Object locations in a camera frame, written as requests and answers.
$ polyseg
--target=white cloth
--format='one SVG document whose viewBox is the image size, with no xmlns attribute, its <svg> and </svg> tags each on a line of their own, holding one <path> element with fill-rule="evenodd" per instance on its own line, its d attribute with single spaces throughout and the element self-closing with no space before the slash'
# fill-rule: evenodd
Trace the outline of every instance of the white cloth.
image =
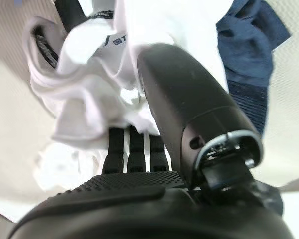
<svg viewBox="0 0 299 239">
<path fill-rule="evenodd" d="M 33 176 L 43 191 L 57 186 L 71 190 L 98 174 L 99 158 L 102 158 L 99 151 L 82 151 L 52 143 L 39 152 Z"/>
<path fill-rule="evenodd" d="M 228 90 L 215 24 L 232 0 L 221 2 L 215 7 L 200 0 L 117 1 L 113 20 L 91 19 L 68 34 L 56 69 L 42 63 L 31 35 L 38 25 L 53 23 L 40 17 L 30 21 L 23 48 L 32 89 L 56 116 L 52 138 L 82 149 L 106 149 L 109 127 L 131 124 L 140 133 L 159 134 L 136 66 L 142 49 L 155 43 L 182 47 Z"/>
<path fill-rule="evenodd" d="M 92 16 L 100 11 L 113 10 L 115 0 L 78 0 L 85 16 Z"/>
</svg>

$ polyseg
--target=clothing label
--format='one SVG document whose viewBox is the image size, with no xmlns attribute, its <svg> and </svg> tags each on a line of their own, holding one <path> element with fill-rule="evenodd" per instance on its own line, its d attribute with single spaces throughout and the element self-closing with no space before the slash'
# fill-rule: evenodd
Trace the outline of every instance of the clothing label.
<svg viewBox="0 0 299 239">
<path fill-rule="evenodd" d="M 120 45 L 121 43 L 123 43 L 125 41 L 126 41 L 126 35 L 118 33 L 118 34 L 114 34 L 112 36 L 107 36 L 104 46 L 107 46 L 109 44 L 109 42 L 112 42 L 113 45 L 117 46 L 117 45 Z"/>
<path fill-rule="evenodd" d="M 96 18 L 102 18 L 102 19 L 113 19 L 113 11 L 100 11 L 96 14 L 93 14 L 92 16 L 88 17 L 89 19 L 96 19 Z"/>
<path fill-rule="evenodd" d="M 46 40 L 42 27 L 38 27 L 34 32 L 35 42 L 36 45 L 44 57 L 44 59 L 47 61 L 47 63 L 50 64 L 53 68 L 56 68 L 59 60 L 59 56 L 54 52 L 52 47 L 49 45 L 48 41 Z"/>
<path fill-rule="evenodd" d="M 113 12 L 115 8 L 116 0 L 63 0 L 67 2 L 71 2 L 73 4 L 74 1 L 78 2 L 81 6 L 80 8 L 83 10 L 85 16 L 87 18 L 91 18 L 94 15 L 100 16 L 104 14 L 105 19 L 112 19 L 110 11 Z"/>
</svg>

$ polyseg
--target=screw hole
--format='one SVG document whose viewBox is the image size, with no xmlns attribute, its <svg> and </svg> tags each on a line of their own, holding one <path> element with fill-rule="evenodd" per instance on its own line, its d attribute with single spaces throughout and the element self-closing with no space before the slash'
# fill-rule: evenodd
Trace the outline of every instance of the screw hole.
<svg viewBox="0 0 299 239">
<path fill-rule="evenodd" d="M 202 139 L 200 137 L 192 139 L 192 141 L 189 143 L 189 146 L 194 150 L 201 148 L 203 146 Z"/>
</svg>

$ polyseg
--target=navy blue fabric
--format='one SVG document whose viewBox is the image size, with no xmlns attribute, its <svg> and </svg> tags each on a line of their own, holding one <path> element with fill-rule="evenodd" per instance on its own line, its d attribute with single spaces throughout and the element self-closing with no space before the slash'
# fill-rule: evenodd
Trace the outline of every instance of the navy blue fabric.
<svg viewBox="0 0 299 239">
<path fill-rule="evenodd" d="M 274 68 L 272 50 L 290 34 L 272 8 L 261 0 L 234 0 L 216 26 L 229 93 L 262 134 Z"/>
</svg>

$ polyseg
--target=textured black surface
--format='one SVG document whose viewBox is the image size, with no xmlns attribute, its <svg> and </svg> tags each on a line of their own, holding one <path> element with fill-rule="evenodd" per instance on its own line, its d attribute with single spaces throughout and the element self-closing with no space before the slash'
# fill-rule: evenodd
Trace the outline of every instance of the textured black surface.
<svg viewBox="0 0 299 239">
<path fill-rule="evenodd" d="M 97 175 L 74 191 L 103 191 L 132 189 L 142 186 L 158 186 L 166 188 L 183 187 L 184 183 L 176 171 L 149 173 L 120 173 Z"/>
<path fill-rule="evenodd" d="M 41 55 L 44 57 L 47 63 L 53 68 L 56 68 L 59 56 L 54 52 L 53 48 L 47 41 L 42 26 L 37 27 L 33 32 L 36 45 Z"/>
</svg>

